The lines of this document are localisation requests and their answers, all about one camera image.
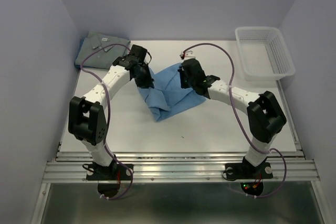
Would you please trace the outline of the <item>light blue long sleeve shirt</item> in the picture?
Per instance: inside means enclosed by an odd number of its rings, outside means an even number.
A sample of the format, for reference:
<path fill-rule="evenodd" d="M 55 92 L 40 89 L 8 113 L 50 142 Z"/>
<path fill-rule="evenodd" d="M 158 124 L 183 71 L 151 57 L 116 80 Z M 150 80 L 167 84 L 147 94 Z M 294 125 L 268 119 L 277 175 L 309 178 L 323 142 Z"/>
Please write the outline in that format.
<path fill-rule="evenodd" d="M 154 87 L 138 89 L 156 122 L 201 105 L 206 100 L 191 88 L 181 88 L 180 66 L 176 63 L 157 73 L 151 71 Z"/>

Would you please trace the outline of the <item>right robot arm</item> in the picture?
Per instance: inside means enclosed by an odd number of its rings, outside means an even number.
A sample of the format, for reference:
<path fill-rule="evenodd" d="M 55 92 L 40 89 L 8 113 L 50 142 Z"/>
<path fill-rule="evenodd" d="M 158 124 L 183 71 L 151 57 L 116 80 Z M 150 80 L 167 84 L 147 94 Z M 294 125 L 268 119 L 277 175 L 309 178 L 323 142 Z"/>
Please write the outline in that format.
<path fill-rule="evenodd" d="M 223 176 L 228 181 L 271 179 L 271 165 L 266 161 L 270 146 L 287 123 L 286 116 L 275 95 L 270 91 L 255 93 L 226 84 L 219 77 L 207 76 L 196 59 L 182 62 L 182 88 L 192 88 L 198 95 L 232 107 L 234 114 L 243 112 L 248 117 L 252 135 L 250 147 L 240 163 L 227 163 Z"/>

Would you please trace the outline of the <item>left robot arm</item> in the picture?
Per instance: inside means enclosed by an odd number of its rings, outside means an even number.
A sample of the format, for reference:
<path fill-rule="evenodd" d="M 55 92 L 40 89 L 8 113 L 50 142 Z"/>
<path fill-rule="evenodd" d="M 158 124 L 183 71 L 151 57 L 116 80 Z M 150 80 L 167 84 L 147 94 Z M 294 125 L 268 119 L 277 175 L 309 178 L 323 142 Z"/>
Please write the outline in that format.
<path fill-rule="evenodd" d="M 131 80 L 138 88 L 153 87 L 148 51 L 133 45 L 129 53 L 118 57 L 98 84 L 81 97 L 74 96 L 69 103 L 68 131 L 89 151 L 92 163 L 84 164 L 87 180 L 132 179 L 132 165 L 121 164 L 107 144 L 111 119 L 110 101 Z"/>

